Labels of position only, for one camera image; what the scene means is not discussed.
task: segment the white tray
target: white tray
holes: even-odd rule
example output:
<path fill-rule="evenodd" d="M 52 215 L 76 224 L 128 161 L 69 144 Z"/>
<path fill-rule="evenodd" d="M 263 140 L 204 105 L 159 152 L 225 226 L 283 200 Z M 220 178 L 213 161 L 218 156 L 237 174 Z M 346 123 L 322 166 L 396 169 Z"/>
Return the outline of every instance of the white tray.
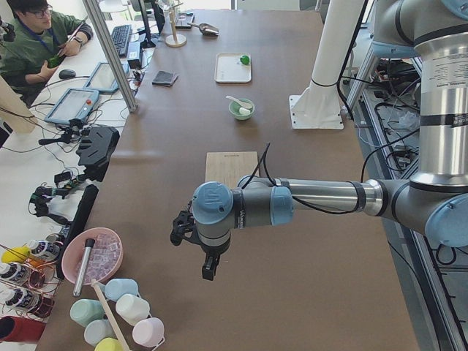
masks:
<path fill-rule="evenodd" d="M 247 55 L 250 63 L 241 63 L 241 56 Z M 252 80 L 252 57 L 249 53 L 219 53 L 216 56 L 214 80 L 218 83 L 247 83 Z"/>

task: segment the green shirt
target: green shirt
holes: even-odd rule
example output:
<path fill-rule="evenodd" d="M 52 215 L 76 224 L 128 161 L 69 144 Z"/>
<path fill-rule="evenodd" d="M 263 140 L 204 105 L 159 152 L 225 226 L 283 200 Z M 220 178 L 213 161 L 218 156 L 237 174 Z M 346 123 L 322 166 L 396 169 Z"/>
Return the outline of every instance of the green shirt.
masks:
<path fill-rule="evenodd" d="M 39 73 L 44 61 L 60 51 L 59 45 L 65 43 L 68 40 L 68 35 L 81 23 L 81 20 L 60 12 L 52 12 L 51 16 L 52 30 L 58 44 L 54 43 L 48 30 L 38 34 L 49 50 L 17 19 L 11 23 L 15 27 L 15 41 L 4 42 L 4 47 L 0 47 L 0 75 L 19 94 L 38 91 L 44 86 L 44 83 L 29 85 L 25 76 Z"/>

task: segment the label on robot arm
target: label on robot arm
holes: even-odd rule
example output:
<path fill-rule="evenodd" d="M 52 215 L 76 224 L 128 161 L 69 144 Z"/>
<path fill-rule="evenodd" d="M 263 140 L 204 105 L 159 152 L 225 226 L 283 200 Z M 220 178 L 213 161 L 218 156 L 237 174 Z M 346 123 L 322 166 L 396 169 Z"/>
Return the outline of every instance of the label on robot arm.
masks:
<path fill-rule="evenodd" d="M 454 88 L 468 88 L 468 53 L 455 53 L 423 62 L 423 93 Z"/>

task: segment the black hair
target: black hair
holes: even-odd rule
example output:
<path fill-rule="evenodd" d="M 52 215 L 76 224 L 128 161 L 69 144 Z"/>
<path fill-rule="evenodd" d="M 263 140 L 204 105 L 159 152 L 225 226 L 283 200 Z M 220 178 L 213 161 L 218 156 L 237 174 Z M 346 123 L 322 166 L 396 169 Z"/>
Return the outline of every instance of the black hair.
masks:
<path fill-rule="evenodd" d="M 7 3 L 15 17 L 15 11 L 25 13 L 29 10 L 41 10 L 48 6 L 47 0 L 7 0 Z"/>

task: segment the keyboard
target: keyboard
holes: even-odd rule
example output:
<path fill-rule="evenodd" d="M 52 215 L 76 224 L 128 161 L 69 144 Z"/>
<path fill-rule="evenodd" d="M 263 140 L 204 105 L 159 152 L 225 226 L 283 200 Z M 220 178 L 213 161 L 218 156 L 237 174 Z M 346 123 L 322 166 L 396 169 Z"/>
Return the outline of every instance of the keyboard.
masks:
<path fill-rule="evenodd" d="M 132 33 L 132 26 L 129 24 L 117 26 L 112 30 L 112 41 L 117 49 L 120 57 L 127 57 L 130 34 Z"/>

